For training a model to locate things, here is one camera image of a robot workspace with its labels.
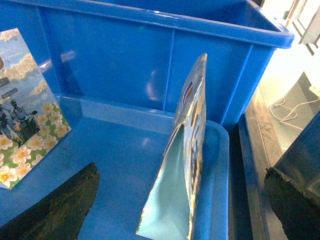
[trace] white power cord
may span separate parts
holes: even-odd
[[[279,100],[282,100],[282,102],[281,102],[281,103],[273,103],[273,104],[270,106],[270,113],[271,113],[271,115],[272,115],[275,119],[278,119],[278,120],[280,121],[280,123],[289,125],[289,126],[291,126],[291,127],[293,127],[293,128],[296,128],[296,129],[299,129],[299,130],[302,131],[303,129],[302,129],[301,127],[295,126],[295,125],[290,124],[290,123],[288,123],[288,122],[286,122],[286,121],[295,119],[295,118],[298,116],[298,113],[296,112],[297,107],[302,106],[302,105],[305,105],[305,104],[315,103],[315,102],[317,102],[317,101],[320,100],[320,96],[319,96],[318,99],[316,99],[316,100],[300,103],[300,104],[296,105],[294,108],[290,108],[290,107],[284,106],[284,104],[286,103],[286,100],[285,100],[283,97],[280,98]],[[282,118],[279,118],[279,117],[275,116],[275,114],[274,114],[274,112],[273,112],[273,108],[276,108],[276,107],[283,107],[283,108],[285,108],[285,109],[291,110],[291,112],[290,112],[287,116],[282,117]]]

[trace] flower illustration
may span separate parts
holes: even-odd
[[[44,114],[50,114],[52,110],[54,109],[54,106],[51,102],[45,101],[43,103],[43,106],[41,107]]]
[[[35,150],[41,150],[44,142],[43,142],[43,138],[41,136],[38,135],[34,135],[28,142],[27,146],[29,148],[31,148],[31,151],[35,151]]]
[[[37,123],[39,126],[44,126],[46,125],[46,122],[48,121],[48,118],[45,114],[40,114],[37,119],[36,119]]]
[[[20,163],[19,166],[15,168],[15,176],[21,180],[28,172],[30,172],[30,170],[30,163]]]
[[[4,165],[0,168],[0,182],[2,182],[7,188],[10,188],[10,182],[17,180],[16,170]]]
[[[53,111],[51,113],[51,116],[49,117],[49,120],[52,125],[54,124],[54,125],[58,126],[59,124],[62,123],[62,115],[58,111]]]
[[[15,124],[15,129],[17,129],[18,131],[21,131],[20,122],[17,122]]]
[[[0,135],[0,150],[7,150],[12,147],[13,142],[9,138],[7,138],[4,134]]]
[[[67,134],[68,130],[65,125],[61,124],[61,125],[57,126],[57,128],[54,130],[54,132],[57,134],[58,138],[62,138]]]
[[[50,127],[49,126],[39,126],[40,131],[39,133],[43,136],[46,137],[47,135],[50,134]]]
[[[60,106],[59,106],[59,104],[58,104],[57,102],[54,103],[54,106],[55,106],[57,109],[60,108]]]
[[[0,166],[2,164],[4,164],[4,158],[5,158],[5,155],[3,155],[2,153],[0,153]]]
[[[37,165],[41,160],[42,160],[42,156],[40,154],[38,154],[37,156],[35,156],[35,160],[32,161],[31,165],[35,166]]]
[[[44,140],[43,148],[47,149],[47,152],[49,152],[57,143],[58,141],[55,136],[48,135]]]
[[[30,155],[31,150],[27,148],[26,145],[18,148],[17,146],[14,148],[14,153],[12,153],[11,158],[13,158],[13,162],[17,163],[25,163],[27,159],[31,159]]]

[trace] crate floor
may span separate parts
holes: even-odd
[[[95,162],[100,184],[78,239],[146,239],[135,231],[162,163],[173,114],[85,97],[57,99],[72,130],[11,191],[0,189],[0,225]],[[228,149],[228,134],[207,121],[195,240],[227,239]]]

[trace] blue plastic bin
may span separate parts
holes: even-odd
[[[0,0],[54,93],[174,112],[208,53],[207,119],[236,125],[276,48],[294,36],[247,0]]]
[[[173,112],[192,65],[208,53],[194,239],[228,239],[229,139],[222,126],[238,122],[274,50],[290,47],[291,33],[245,0],[0,0],[0,16],[0,31],[19,28],[72,127],[12,191],[0,189],[0,226],[96,162],[101,182],[79,239],[145,239],[135,230]]]

